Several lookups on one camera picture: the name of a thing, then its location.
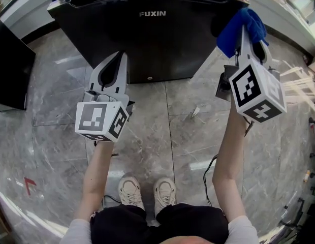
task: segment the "red arrow marking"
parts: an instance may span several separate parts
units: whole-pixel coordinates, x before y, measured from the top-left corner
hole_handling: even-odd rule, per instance
[[[28,184],[35,185],[35,186],[37,186],[37,185],[36,185],[35,181],[32,181],[31,179],[26,178],[26,177],[24,178],[24,181],[25,181],[25,187],[26,187],[27,193],[30,196],[30,189],[29,189],[29,185]]]

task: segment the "white sneaker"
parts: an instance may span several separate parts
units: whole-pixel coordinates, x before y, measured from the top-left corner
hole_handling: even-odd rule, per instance
[[[154,184],[155,199],[155,217],[168,205],[174,205],[176,202],[176,185],[169,178],[161,178]]]
[[[145,210],[141,196],[141,188],[135,177],[125,176],[121,178],[118,192],[122,204],[137,206]]]

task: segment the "blue towel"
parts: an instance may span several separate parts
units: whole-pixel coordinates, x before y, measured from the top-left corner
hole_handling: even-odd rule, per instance
[[[235,54],[236,41],[243,25],[246,26],[252,43],[262,40],[269,45],[264,39],[267,32],[259,16],[252,9],[243,8],[232,17],[216,40],[217,46],[228,58]]]

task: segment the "white t-shirt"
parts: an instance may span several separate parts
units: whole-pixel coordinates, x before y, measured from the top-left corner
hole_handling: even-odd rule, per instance
[[[229,237],[225,244],[258,244],[257,231],[247,216],[239,216],[229,223]],[[75,219],[60,244],[92,244],[90,222]]]

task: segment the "tiled floor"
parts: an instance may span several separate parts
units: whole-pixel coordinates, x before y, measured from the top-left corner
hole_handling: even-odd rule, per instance
[[[300,78],[298,73],[285,75],[289,65],[307,73],[300,52],[272,36],[267,40],[283,81]],[[80,202],[94,148],[74,133],[73,125],[92,68],[61,30],[29,46],[37,58],[28,108],[0,113],[0,201],[18,243],[58,243]],[[231,62],[216,49],[191,80],[129,85],[134,114],[115,146],[119,156],[112,159],[106,194],[118,197],[119,179],[131,172],[141,184],[151,223],[152,185],[161,176],[175,180],[178,202],[206,204],[203,173],[219,150],[230,108],[214,95],[223,65]],[[292,103],[288,113],[252,128],[237,181],[260,236],[276,226],[280,209],[292,196],[296,200],[304,193],[312,201],[307,189],[312,182],[306,185],[303,178],[307,169],[315,170],[315,158],[309,158],[315,133],[308,124],[315,112],[305,95],[296,96],[289,84],[285,88]],[[191,118],[197,106],[200,113]],[[208,191],[218,206],[212,172],[213,167],[207,175]],[[36,184],[30,186],[30,195],[25,177]]]

